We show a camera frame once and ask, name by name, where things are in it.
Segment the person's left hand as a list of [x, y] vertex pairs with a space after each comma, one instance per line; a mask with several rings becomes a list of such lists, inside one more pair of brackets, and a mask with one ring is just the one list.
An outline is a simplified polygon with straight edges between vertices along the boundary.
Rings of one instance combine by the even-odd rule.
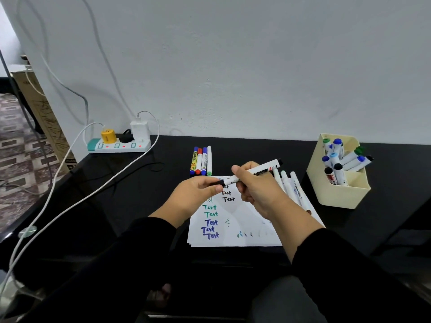
[[181, 182], [164, 204], [172, 217], [172, 225], [179, 227], [188, 220], [209, 199], [201, 197], [201, 189], [218, 180], [215, 177], [199, 176]]

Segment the person's right hand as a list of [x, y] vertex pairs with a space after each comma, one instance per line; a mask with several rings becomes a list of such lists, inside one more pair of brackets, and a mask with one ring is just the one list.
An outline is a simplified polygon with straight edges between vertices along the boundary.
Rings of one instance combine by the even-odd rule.
[[[259, 164], [250, 161], [243, 165], [250, 165], [253, 168]], [[237, 189], [241, 199], [251, 203], [256, 211], [269, 221], [274, 220], [282, 205], [289, 200], [269, 172], [258, 176], [251, 174], [251, 187], [237, 187]]]

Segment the white marker with black cap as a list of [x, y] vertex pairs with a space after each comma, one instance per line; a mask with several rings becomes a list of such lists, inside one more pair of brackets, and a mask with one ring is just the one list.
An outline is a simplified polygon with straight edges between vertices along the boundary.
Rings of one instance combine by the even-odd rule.
[[[282, 165], [283, 165], [282, 159], [278, 158], [278, 159], [274, 159], [272, 161], [266, 162], [264, 164], [258, 165], [256, 167], [250, 168], [248, 172], [258, 176], [266, 172], [274, 171], [275, 169], [280, 168]], [[225, 188], [231, 184], [237, 183], [238, 181], [240, 181], [240, 179], [237, 176], [233, 175], [224, 179], [220, 179], [217, 182], [211, 183], [210, 186], [221, 185]]]

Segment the person's right forearm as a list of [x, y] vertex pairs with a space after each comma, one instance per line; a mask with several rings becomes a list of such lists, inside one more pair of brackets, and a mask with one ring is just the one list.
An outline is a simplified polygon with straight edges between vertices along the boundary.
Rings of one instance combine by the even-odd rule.
[[431, 323], [431, 304], [293, 201], [279, 198], [265, 208], [328, 323]]

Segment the person's left forearm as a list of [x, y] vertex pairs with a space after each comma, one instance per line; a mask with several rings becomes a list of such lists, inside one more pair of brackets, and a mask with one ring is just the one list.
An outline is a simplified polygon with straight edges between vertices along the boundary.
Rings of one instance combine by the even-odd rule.
[[196, 210], [163, 205], [18, 323], [135, 323], [166, 263], [177, 228]]

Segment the plain white marker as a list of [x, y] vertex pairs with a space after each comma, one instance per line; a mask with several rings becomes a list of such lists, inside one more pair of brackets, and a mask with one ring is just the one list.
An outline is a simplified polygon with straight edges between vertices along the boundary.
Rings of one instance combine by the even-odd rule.
[[273, 173], [273, 176], [274, 176], [277, 184], [280, 186], [280, 188], [282, 189], [282, 191], [286, 194], [286, 190], [284, 188], [284, 185], [283, 185], [280, 173], [278, 171], [278, 168], [274, 168], [273, 171], [272, 171], [272, 173]]
[[293, 172], [293, 171], [290, 172], [290, 177], [293, 180], [294, 187], [295, 187], [298, 199], [299, 199], [300, 206], [302, 207], [303, 210], [305, 210], [307, 213], [309, 213], [310, 215], [312, 215], [310, 204], [309, 204], [307, 198], [304, 196], [303, 189], [300, 186], [300, 183], [299, 183], [299, 180], [297, 178], [296, 173]]
[[284, 185], [284, 189], [285, 189], [287, 195], [297, 205], [300, 206], [299, 198], [298, 198], [296, 192], [294, 191], [294, 188], [292, 187], [291, 178], [288, 177], [287, 173], [284, 170], [281, 171], [280, 175], [281, 175], [281, 180], [282, 180], [282, 183]]

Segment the white paper sheets with scribbles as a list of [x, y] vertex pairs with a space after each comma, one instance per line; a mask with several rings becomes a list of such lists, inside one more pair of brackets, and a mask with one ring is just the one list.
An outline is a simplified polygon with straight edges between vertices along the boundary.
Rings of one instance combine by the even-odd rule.
[[201, 248], [282, 246], [272, 223], [242, 201], [234, 183], [208, 198], [191, 216], [187, 243]]

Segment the white charger block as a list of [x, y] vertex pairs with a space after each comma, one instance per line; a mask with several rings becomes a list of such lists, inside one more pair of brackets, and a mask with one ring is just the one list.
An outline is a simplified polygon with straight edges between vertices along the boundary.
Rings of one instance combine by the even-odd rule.
[[134, 140], [139, 142], [150, 140], [150, 130], [147, 120], [135, 119], [130, 123], [130, 128]]

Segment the cream plastic pen holder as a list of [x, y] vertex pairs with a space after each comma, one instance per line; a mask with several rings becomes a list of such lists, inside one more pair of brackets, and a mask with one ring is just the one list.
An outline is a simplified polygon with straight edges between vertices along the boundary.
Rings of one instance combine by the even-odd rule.
[[348, 171], [345, 173], [347, 186], [331, 184], [324, 173], [324, 143], [323, 139], [331, 141], [339, 138], [344, 144], [347, 153], [352, 152], [360, 146], [359, 141], [349, 135], [334, 135], [321, 133], [316, 143], [314, 152], [307, 167], [307, 174], [314, 189], [317, 200], [321, 205], [355, 209], [371, 190], [368, 176], [364, 168], [358, 172]]

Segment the bunch of assorted whiteboard markers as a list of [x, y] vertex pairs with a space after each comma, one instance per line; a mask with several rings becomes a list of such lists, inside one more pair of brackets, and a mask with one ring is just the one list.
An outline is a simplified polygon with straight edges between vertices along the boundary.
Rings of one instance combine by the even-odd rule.
[[342, 139], [323, 138], [325, 155], [322, 162], [324, 173], [329, 183], [338, 186], [348, 186], [345, 172], [358, 172], [374, 161], [370, 155], [364, 156], [364, 148], [357, 146], [352, 152], [346, 153]]

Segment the white power strip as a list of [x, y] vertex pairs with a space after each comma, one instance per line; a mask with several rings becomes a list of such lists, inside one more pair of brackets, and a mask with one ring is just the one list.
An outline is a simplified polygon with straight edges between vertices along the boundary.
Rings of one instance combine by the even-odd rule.
[[119, 139], [106, 144], [102, 139], [91, 139], [87, 144], [89, 153], [145, 153], [153, 147], [151, 140], [133, 140], [123, 143]]

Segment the person's grey trouser leg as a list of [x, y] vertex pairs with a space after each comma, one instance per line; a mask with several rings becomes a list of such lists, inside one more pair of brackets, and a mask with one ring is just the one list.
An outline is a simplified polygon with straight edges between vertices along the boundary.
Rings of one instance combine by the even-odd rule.
[[268, 284], [251, 302], [246, 323], [327, 323], [295, 276]]

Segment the brown cardboard box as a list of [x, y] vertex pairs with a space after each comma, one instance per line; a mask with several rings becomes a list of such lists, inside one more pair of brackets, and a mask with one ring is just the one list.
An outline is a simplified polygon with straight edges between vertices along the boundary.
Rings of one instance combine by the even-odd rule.
[[30, 65], [24, 64], [12, 64], [9, 70], [50, 142], [58, 161], [62, 162], [62, 160], [65, 159], [61, 173], [68, 173], [77, 165], [77, 161], [72, 152], [66, 155], [69, 150], [69, 143], [66, 140], [34, 71]]

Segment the patterned brown rug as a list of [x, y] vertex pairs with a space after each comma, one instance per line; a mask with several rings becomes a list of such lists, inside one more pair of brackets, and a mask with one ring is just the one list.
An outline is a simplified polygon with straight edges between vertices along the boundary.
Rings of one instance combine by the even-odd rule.
[[52, 146], [29, 127], [16, 97], [0, 94], [0, 233], [48, 190], [50, 174], [59, 167]]

